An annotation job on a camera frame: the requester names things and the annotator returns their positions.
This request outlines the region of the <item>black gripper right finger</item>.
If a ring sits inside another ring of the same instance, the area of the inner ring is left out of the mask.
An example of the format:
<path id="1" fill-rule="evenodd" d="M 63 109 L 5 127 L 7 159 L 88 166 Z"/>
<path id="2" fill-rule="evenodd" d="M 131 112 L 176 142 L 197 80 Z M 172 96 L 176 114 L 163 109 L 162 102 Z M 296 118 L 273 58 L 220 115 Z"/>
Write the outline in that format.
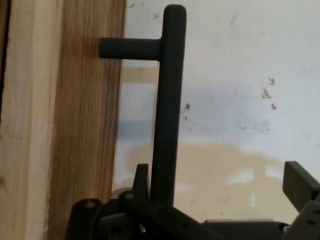
<path id="1" fill-rule="evenodd" d="M 284 240 L 320 238 L 320 183 L 296 161 L 284 164 L 283 192 L 297 217 L 283 235 Z"/>

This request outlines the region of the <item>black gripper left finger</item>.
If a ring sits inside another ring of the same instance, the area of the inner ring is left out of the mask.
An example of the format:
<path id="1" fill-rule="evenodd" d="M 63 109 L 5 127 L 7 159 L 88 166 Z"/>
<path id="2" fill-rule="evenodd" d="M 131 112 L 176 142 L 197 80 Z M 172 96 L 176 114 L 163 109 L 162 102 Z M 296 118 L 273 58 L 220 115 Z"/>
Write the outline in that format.
<path id="1" fill-rule="evenodd" d="M 72 207 L 66 240 L 206 240 L 208 229 L 176 208 L 153 203 L 149 166 L 139 164 L 133 186 L 102 203 L 88 198 Z"/>

